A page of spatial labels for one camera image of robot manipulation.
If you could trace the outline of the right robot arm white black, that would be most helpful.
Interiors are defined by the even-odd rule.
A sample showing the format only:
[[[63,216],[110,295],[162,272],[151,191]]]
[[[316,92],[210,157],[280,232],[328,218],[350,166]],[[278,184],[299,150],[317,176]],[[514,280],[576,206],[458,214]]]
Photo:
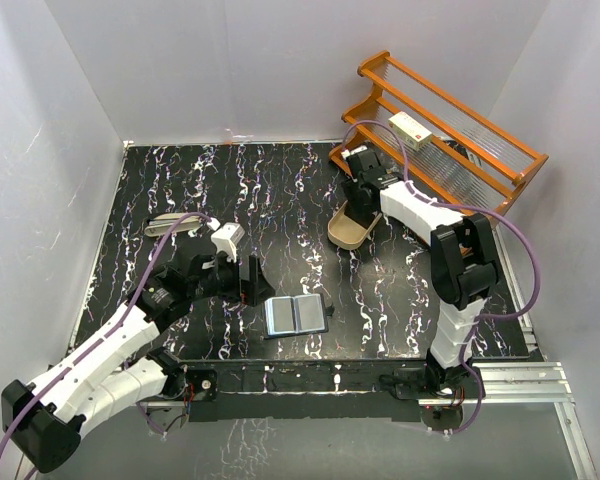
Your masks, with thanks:
[[[421,389],[451,395],[470,375],[470,342],[486,300],[502,277],[489,220],[464,215],[388,171],[366,146],[343,152],[351,177],[346,202],[328,225],[332,243],[355,250],[381,216],[399,221],[429,248],[430,274],[439,298],[436,333],[428,348]]]

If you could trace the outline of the black VIP card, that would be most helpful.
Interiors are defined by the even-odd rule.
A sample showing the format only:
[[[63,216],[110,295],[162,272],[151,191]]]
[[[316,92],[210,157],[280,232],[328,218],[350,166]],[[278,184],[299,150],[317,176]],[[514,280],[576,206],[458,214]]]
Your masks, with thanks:
[[[293,305],[290,298],[272,300],[272,332],[286,334],[294,330]]]

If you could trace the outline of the black leather card holder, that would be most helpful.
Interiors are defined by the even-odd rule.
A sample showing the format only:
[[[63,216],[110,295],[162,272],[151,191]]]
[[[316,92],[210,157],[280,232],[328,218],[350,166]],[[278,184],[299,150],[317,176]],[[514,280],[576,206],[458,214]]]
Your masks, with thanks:
[[[264,315],[265,315],[266,338],[267,339],[285,338],[285,337],[301,336],[301,335],[309,335],[309,334],[321,334],[321,333],[325,333],[329,330],[328,319],[333,316],[333,314],[335,312],[335,307],[332,304],[327,305],[325,303],[325,299],[322,294],[319,294],[319,295],[322,297],[322,306],[323,306],[323,312],[324,312],[324,327],[323,327],[323,329],[320,331],[309,331],[309,332],[303,332],[303,331],[299,330],[297,299],[304,295],[312,295],[312,294],[272,297],[265,301]],[[272,332],[272,300],[275,298],[290,298],[292,301],[294,330],[289,333],[275,334]]]

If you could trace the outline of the beige oval card tray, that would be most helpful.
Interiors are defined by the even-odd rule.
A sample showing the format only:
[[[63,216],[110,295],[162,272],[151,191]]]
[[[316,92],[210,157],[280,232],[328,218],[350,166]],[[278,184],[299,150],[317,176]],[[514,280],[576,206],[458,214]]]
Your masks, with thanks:
[[[327,225],[328,239],[337,247],[345,250],[358,249],[367,239],[371,238],[371,232],[379,222],[381,214],[372,217],[369,226],[365,227],[357,223],[345,213],[347,203],[344,203],[330,219]]]

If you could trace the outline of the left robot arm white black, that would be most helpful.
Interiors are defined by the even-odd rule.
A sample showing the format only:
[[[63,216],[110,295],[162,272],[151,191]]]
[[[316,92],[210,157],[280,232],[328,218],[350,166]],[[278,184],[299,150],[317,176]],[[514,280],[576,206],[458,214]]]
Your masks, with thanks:
[[[161,395],[180,396],[187,376],[162,349],[131,367],[123,363],[186,316],[193,303],[218,297],[251,307],[274,294],[260,259],[232,260],[225,252],[197,255],[182,267],[150,266],[114,315],[57,365],[1,392],[4,437],[39,473],[65,463],[87,433],[127,407]]]

